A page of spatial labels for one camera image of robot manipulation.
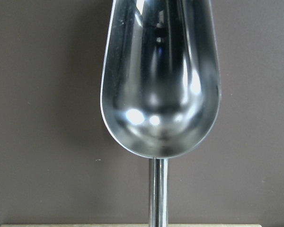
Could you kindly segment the wooden cutting board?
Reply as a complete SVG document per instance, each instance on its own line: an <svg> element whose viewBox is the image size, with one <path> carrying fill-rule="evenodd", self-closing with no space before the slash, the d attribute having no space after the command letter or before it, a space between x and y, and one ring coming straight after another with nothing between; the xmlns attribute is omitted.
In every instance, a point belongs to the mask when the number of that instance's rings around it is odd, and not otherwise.
<svg viewBox="0 0 284 227"><path fill-rule="evenodd" d="M2 224L0 227L149 227L148 224ZM168 224L168 227L262 227L260 224Z"/></svg>

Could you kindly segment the silver metal ice scoop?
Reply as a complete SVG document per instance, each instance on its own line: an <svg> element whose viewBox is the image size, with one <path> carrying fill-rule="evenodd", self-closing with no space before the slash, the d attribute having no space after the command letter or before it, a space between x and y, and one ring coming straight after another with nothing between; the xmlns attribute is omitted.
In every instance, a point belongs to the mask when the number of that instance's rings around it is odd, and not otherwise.
<svg viewBox="0 0 284 227"><path fill-rule="evenodd" d="M208 135L221 101L209 0L115 0L100 89L111 136L149 160L149 226L168 225L169 159Z"/></svg>

